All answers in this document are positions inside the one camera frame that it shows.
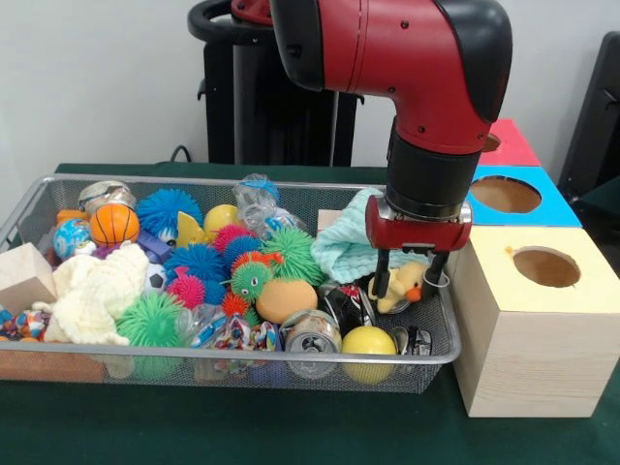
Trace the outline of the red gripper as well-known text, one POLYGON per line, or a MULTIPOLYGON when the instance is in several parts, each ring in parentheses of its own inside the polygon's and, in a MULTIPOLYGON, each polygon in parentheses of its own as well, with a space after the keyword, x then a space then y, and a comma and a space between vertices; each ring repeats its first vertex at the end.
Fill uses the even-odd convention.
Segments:
POLYGON ((371 195, 365 208, 366 236, 375 249, 378 261, 373 294, 383 298, 389 284, 389 250, 428 249, 426 292, 436 294, 450 284, 444 272, 449 252, 461 249, 469 239, 473 210, 465 201, 460 213, 449 221, 422 221, 393 210, 383 195, 371 195))

